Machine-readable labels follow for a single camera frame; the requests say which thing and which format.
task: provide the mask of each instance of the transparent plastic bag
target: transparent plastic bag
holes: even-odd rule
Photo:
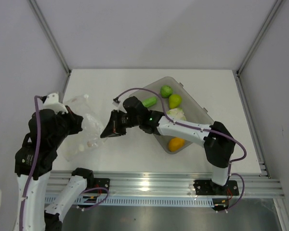
[[[89,107],[88,100],[89,96],[85,94],[64,102],[64,105],[68,105],[75,114],[83,117],[81,124],[83,131],[69,135],[65,139],[66,148],[63,156],[67,161],[73,160],[80,154],[91,153],[106,141],[100,138],[104,126]]]

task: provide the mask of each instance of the green lime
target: green lime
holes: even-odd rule
[[[168,85],[164,85],[163,87],[160,88],[160,95],[163,98],[168,98],[172,94],[172,88]]]

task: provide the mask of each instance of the aluminum frame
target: aluminum frame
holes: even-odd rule
[[[263,150],[261,148],[259,137],[256,132],[255,125],[247,104],[246,96],[239,79],[243,69],[256,52],[259,44],[262,42],[267,30],[278,14],[285,0],[276,0],[270,13],[268,14],[264,24],[255,38],[248,53],[246,54],[240,68],[235,75],[238,92],[242,101],[244,112],[248,121],[252,139],[255,145],[256,153],[258,155],[260,167],[262,170],[259,176],[243,176],[246,181],[246,192],[244,198],[273,198],[280,223],[283,230],[289,230],[289,213],[286,207],[285,196],[281,188],[279,180],[270,179],[264,164]],[[59,59],[62,68],[66,72],[67,80],[64,87],[65,93],[69,76],[70,68],[43,16],[36,0],[27,0],[36,19],[41,26],[50,46]],[[50,182],[47,187],[47,193],[59,193],[65,185],[67,185],[70,178],[70,171],[53,171],[51,172]],[[107,177],[111,179],[111,194],[124,195],[124,196],[149,196],[152,198],[160,198],[161,196],[175,196],[186,198],[193,197],[195,190],[193,189],[193,180],[196,179],[209,179],[208,174],[158,174],[158,173],[114,173],[114,172],[95,172],[96,177]]]

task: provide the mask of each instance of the clear plastic bin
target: clear plastic bin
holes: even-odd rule
[[[163,85],[168,85],[172,88],[173,94],[179,94],[182,98],[182,103],[180,104],[180,108],[183,109],[184,115],[186,117],[186,120],[193,123],[199,123],[199,124],[213,124],[213,119],[207,114],[206,110],[203,109],[183,88],[183,85],[178,83],[174,78],[172,77],[164,77],[160,80],[151,83],[150,85],[144,87],[149,90],[153,90],[156,93],[160,92],[160,88]],[[155,96],[154,94],[144,91],[144,90],[138,90],[131,94],[130,96],[136,96],[140,101],[143,101],[147,98],[150,98],[152,96]],[[163,102],[166,108],[166,111],[169,110],[169,100],[168,98],[163,98]],[[149,110],[155,110],[155,111],[163,111],[162,104],[160,100],[158,99],[158,102],[149,107]],[[154,135],[159,144],[163,147],[165,152],[169,154],[176,154],[179,151],[186,148],[188,145],[191,144],[190,141],[185,141],[185,145],[178,149],[176,152],[171,152],[168,150],[168,143],[173,138],[172,136],[158,136]]]

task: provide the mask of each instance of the white wall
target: white wall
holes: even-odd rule
[[[14,156],[28,133],[35,94],[61,90],[65,73],[25,0],[0,0],[0,231],[16,218]]]
[[[238,69],[275,0],[37,0],[72,68]]]
[[[270,173],[289,204],[289,0],[243,72]]]

